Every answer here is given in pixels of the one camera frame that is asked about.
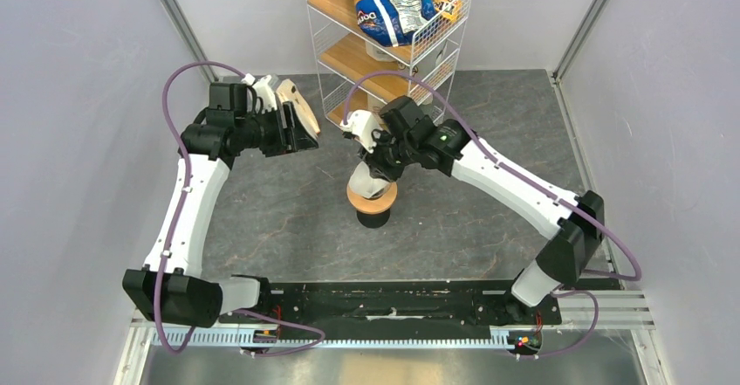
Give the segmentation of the white paper coffee filter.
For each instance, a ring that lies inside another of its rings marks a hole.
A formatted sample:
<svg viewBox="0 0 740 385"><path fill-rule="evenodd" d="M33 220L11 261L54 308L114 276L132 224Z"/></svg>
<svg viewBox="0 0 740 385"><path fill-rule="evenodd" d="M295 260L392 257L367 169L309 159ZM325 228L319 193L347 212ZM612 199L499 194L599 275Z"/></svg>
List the white paper coffee filter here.
<svg viewBox="0 0 740 385"><path fill-rule="evenodd" d="M383 196L390 188L391 182L371 175L371 169L365 162L359 162L349 178L348 188L356 195L374 200Z"/></svg>

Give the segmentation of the wooden ring dripper holder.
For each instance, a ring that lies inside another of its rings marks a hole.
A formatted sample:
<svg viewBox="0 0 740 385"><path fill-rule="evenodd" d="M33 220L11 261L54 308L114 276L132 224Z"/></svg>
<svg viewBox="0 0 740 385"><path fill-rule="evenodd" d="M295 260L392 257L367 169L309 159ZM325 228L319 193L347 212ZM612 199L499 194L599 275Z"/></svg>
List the wooden ring dripper holder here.
<svg viewBox="0 0 740 385"><path fill-rule="evenodd" d="M358 212L367 215L379 215L390 210L394 205L398 196L398 185L396 182L390 183L386 191L381 196L374 199L368 199L354 193L349 186L346 187L346 194L349 203Z"/></svg>

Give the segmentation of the red black coffee carafe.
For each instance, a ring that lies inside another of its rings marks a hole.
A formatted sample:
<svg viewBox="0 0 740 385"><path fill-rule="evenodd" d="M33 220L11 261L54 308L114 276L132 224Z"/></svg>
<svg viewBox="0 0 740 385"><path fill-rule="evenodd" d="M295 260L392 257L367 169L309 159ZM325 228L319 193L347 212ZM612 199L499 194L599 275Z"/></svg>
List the red black coffee carafe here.
<svg viewBox="0 0 740 385"><path fill-rule="evenodd" d="M379 229L383 227L389 220L391 216L391 210L385 210L381 213L366 213L357 210L356 211L356 217L358 221L366 228L368 229Z"/></svg>

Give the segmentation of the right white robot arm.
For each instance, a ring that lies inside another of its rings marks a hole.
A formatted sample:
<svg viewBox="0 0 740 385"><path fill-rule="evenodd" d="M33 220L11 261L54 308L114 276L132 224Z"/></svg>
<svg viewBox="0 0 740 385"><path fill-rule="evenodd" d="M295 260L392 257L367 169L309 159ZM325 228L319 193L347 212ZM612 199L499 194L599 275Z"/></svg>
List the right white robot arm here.
<svg viewBox="0 0 740 385"><path fill-rule="evenodd" d="M386 104L380 114L353 111L340 127L361 146L361 163L349 183L354 194L376 199L405 168L418 164L493 197L546 239L504 298L505 315L513 322L527 322L547 295L574 285L604 239L597 226L604 220L601 196L591 190L577 195L544 181L459 120L434 123L408 96Z"/></svg>

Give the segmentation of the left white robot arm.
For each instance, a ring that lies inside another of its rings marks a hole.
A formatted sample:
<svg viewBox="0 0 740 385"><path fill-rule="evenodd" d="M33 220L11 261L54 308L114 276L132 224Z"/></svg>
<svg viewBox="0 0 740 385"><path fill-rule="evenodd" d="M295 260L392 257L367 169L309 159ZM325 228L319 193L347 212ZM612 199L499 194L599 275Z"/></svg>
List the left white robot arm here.
<svg viewBox="0 0 740 385"><path fill-rule="evenodd" d="M126 270L122 287L149 321L212 327L220 316L241 310L266 321L274 300L266 278L233 275L202 278L202 257L216 200L246 149L266 157L318 147L319 125L290 79L266 76L248 84L216 82L209 104L180 136L174 194L161 232L140 269Z"/></svg>

